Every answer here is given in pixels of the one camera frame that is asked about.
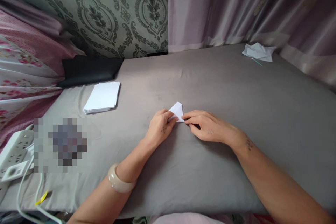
bed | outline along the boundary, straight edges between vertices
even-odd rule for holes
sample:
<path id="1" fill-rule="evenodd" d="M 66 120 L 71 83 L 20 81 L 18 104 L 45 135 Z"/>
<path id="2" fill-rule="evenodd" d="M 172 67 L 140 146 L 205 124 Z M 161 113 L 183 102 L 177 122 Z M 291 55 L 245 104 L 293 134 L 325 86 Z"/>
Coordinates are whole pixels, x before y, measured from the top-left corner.
<path id="1" fill-rule="evenodd" d="M 52 190 L 42 207 L 75 212 L 144 137 L 155 112 L 177 101 L 183 111 L 217 114 L 243 129 L 255 144 L 330 213 L 336 214 L 336 95 L 278 55 L 258 65 L 242 55 L 243 44 L 127 59 L 116 81 L 117 108 L 85 115 L 93 85 L 65 89 L 44 115 L 44 131 L 60 118 L 91 123 L 87 164 L 91 172 L 48 173 Z M 24 183 L 22 208 L 34 210 L 39 175 Z M 15 210 L 18 182 L 10 186 L 0 211 Z M 228 146 L 201 142 L 184 123 L 145 165 L 120 218 L 199 212 L 265 213 Z"/>

bangle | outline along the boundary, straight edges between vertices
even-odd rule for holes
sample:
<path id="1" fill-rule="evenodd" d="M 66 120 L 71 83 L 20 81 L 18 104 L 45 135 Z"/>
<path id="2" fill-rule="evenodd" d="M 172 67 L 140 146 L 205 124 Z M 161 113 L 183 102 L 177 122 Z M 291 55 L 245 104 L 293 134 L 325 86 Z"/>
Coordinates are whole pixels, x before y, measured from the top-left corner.
<path id="1" fill-rule="evenodd" d="M 137 183 L 134 181 L 133 183 L 126 183 L 124 181 L 121 181 L 120 178 L 118 178 L 116 174 L 116 168 L 118 166 L 118 163 L 115 163 L 111 166 L 111 168 L 108 171 L 108 180 L 113 187 L 113 189 L 119 193 L 128 193 L 129 191 L 132 191 L 132 189 L 135 187 L 135 184 Z"/>

hand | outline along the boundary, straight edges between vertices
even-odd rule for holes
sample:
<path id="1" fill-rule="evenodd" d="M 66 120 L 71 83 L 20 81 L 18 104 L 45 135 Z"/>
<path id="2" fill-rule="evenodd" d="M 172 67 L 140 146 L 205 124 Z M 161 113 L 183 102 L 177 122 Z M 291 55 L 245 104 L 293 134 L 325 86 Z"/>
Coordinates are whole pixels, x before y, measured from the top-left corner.
<path id="1" fill-rule="evenodd" d="M 173 112 L 167 109 L 159 110 L 149 124 L 148 132 L 145 140 L 156 144 L 161 144 L 171 133 L 175 123 L 179 120 L 177 117 L 173 118 L 170 122 L 167 120 L 174 115 Z"/>
<path id="2" fill-rule="evenodd" d="M 194 110 L 184 114 L 182 119 L 190 126 L 191 132 L 203 141 L 222 142 L 233 147 L 248 139 L 243 131 L 206 111 Z"/>

wallpaper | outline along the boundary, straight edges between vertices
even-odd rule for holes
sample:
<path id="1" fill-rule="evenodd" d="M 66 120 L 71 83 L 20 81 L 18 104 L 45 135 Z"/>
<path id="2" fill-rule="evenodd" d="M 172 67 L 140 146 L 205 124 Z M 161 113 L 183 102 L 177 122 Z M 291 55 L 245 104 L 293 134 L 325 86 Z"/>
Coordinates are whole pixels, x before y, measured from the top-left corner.
<path id="1" fill-rule="evenodd" d="M 24 0 L 67 21 L 91 55 L 135 58 L 168 50 L 168 0 Z"/>

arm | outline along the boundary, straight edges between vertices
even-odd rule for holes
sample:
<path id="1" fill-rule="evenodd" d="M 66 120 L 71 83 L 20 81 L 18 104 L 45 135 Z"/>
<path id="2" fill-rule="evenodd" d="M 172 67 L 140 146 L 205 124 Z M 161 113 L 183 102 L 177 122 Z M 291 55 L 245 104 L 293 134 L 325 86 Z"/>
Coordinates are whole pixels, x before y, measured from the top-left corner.
<path id="1" fill-rule="evenodd" d="M 290 176 L 277 167 L 247 135 L 205 111 L 183 117 L 203 141 L 222 142 L 237 155 L 259 199 L 278 223 L 335 223 L 335 220 Z"/>
<path id="2" fill-rule="evenodd" d="M 151 154 L 172 131 L 178 118 L 174 118 L 168 123 L 167 120 L 173 115 L 166 109 L 155 114 L 145 138 L 117 166 L 116 174 L 119 179 L 126 183 L 137 180 Z M 113 223 L 130 195 L 131 192 L 124 194 L 116 192 L 107 176 L 78 208 L 68 223 Z"/>

